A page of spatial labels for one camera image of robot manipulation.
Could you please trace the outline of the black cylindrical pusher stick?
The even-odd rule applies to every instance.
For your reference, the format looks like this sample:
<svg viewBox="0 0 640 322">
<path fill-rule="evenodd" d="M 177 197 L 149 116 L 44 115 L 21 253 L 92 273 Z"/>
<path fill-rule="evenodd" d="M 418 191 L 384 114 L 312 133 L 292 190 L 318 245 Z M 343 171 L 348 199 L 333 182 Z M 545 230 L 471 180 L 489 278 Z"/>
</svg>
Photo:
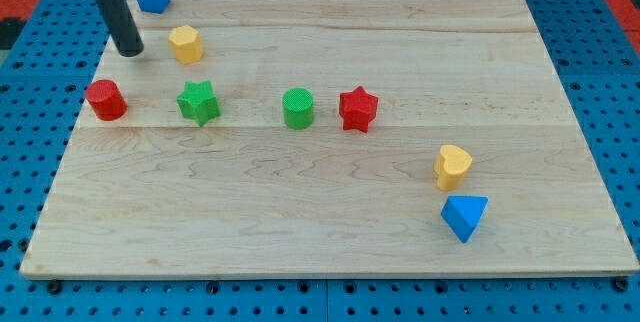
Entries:
<svg viewBox="0 0 640 322">
<path fill-rule="evenodd" d="M 144 44 L 126 0 L 95 0 L 121 56 L 134 57 L 144 50 Z"/>
</svg>

